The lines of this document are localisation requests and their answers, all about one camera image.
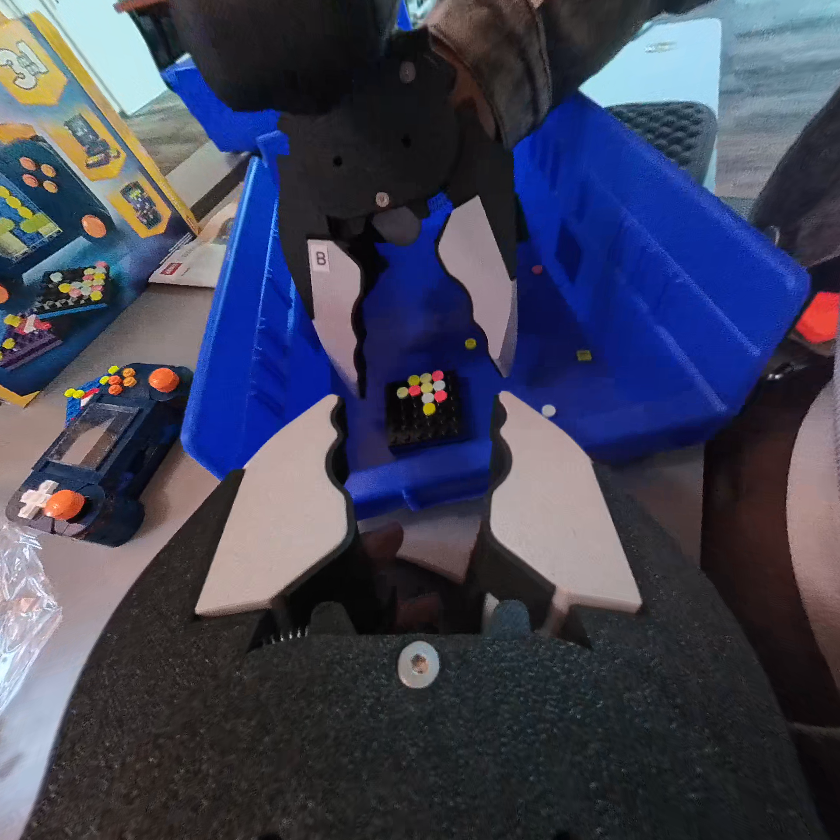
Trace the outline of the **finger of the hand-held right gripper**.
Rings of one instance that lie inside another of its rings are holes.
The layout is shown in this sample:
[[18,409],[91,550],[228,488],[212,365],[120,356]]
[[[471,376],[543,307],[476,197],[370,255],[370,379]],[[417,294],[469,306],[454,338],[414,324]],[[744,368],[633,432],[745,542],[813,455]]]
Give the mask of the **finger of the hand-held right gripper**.
[[489,357],[499,374],[509,377],[518,347],[518,281],[505,263],[479,196],[452,210],[437,240],[437,257],[466,291]]
[[349,392],[367,393],[364,272],[336,241],[309,238],[312,323],[333,369]]

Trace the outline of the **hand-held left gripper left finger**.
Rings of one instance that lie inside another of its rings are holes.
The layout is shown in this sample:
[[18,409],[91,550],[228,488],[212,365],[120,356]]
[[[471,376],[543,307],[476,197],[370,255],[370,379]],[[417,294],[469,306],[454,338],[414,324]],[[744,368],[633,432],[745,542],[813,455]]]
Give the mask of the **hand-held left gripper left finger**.
[[285,629],[309,625],[315,599],[300,591],[359,542],[345,487],[343,399],[324,396],[284,426],[244,467],[194,607],[211,620],[277,611]]

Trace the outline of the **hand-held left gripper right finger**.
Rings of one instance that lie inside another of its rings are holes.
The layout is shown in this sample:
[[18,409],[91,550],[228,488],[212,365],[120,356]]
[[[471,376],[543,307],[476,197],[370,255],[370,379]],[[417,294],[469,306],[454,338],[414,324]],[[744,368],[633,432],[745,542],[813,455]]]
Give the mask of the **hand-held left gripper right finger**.
[[511,392],[495,398],[480,590],[496,635],[555,636],[576,609],[635,616],[643,598],[592,461]]

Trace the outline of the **black blue brick plate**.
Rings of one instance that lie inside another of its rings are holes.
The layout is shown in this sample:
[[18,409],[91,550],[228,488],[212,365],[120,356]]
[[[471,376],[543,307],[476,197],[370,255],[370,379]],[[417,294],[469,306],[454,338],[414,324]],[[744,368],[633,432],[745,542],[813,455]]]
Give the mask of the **black blue brick plate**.
[[455,370],[410,374],[384,386],[385,437],[389,452],[465,442],[472,435],[463,382]]

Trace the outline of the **blue plastic bin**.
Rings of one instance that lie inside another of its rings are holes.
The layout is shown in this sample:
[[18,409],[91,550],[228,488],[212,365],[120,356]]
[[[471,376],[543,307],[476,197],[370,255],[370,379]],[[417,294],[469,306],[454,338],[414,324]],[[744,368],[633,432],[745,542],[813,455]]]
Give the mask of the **blue plastic bin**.
[[213,93],[189,56],[163,69],[161,77],[221,152],[256,153],[258,138],[277,131],[278,112],[232,110]]
[[[514,150],[529,239],[518,247],[518,347],[500,377],[466,294],[439,265],[442,196],[364,300],[367,396],[334,373],[287,271],[277,232],[279,132],[252,159],[182,426],[216,478],[243,468],[325,395],[344,399],[356,514],[421,510],[487,491],[496,394],[510,391],[597,460],[708,440],[746,401],[810,294],[792,258],[582,94]],[[531,267],[543,266],[534,276]],[[468,351],[467,338],[477,347]],[[575,352],[588,349],[591,363]],[[472,435],[392,455],[384,386],[455,370]]]

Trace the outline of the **instruction booklet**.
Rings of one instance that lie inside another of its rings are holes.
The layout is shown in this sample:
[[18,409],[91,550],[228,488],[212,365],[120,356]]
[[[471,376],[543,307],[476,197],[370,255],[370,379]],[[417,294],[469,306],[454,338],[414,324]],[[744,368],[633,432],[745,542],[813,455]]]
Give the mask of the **instruction booklet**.
[[222,271],[237,210],[238,202],[219,209],[196,238],[168,256],[150,276],[150,283],[214,289]]

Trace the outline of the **brick game console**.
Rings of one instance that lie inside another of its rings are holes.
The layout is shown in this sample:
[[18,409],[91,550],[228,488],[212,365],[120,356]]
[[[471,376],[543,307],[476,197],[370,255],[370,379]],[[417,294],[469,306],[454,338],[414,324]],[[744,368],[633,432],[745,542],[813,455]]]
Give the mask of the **brick game console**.
[[7,503],[9,523],[109,548],[130,541],[192,384],[189,367],[132,362],[69,389],[66,424]]

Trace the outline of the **black dimpled pad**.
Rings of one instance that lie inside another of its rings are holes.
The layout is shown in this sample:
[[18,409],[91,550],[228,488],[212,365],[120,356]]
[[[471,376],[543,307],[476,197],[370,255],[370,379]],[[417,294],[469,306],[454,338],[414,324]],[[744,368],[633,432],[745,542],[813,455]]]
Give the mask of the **black dimpled pad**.
[[718,118],[708,106],[695,101],[632,102],[606,110],[703,185],[718,134]]

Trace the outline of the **person's leg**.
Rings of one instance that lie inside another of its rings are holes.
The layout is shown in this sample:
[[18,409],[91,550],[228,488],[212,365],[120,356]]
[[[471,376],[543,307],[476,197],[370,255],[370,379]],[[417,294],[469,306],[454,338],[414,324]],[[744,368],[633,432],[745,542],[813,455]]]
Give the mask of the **person's leg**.
[[838,348],[791,356],[705,453],[700,567],[787,720],[818,815],[839,834]]

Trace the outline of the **clear plastic bag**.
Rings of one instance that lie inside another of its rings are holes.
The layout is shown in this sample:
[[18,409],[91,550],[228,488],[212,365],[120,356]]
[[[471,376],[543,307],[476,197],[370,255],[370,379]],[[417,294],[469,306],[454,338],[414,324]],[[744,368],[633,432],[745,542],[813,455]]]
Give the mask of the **clear plastic bag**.
[[60,623],[58,604],[34,532],[11,523],[1,527],[1,711]]

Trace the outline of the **blue toy set box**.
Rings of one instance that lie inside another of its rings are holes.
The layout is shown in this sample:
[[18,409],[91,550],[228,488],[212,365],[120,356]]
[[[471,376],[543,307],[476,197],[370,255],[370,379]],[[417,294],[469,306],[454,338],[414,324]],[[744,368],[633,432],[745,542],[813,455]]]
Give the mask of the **blue toy set box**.
[[2,403],[31,403],[197,231],[57,28],[2,15]]

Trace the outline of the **dark bag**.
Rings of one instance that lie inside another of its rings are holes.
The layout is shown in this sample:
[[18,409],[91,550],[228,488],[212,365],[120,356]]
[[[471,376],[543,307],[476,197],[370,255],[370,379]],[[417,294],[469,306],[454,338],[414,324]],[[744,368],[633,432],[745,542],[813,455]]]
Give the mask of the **dark bag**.
[[818,291],[838,291],[839,91],[777,164],[750,221],[806,268]]

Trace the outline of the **orange striped item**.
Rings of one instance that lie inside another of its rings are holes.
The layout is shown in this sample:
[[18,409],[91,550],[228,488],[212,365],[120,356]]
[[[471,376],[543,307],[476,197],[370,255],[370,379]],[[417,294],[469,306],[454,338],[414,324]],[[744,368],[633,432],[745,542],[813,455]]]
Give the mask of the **orange striped item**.
[[831,343],[837,337],[839,294],[819,291],[805,306],[791,336],[813,345]]

